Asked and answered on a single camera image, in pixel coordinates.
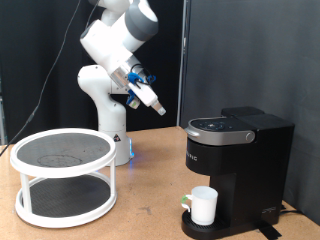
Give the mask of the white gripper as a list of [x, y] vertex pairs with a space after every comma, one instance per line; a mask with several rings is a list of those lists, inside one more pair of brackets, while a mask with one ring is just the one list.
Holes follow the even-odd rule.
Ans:
[[132, 86], [132, 90], [147, 107], [152, 107], [161, 116], [166, 113], [158, 101], [158, 96], [149, 85], [138, 82]]

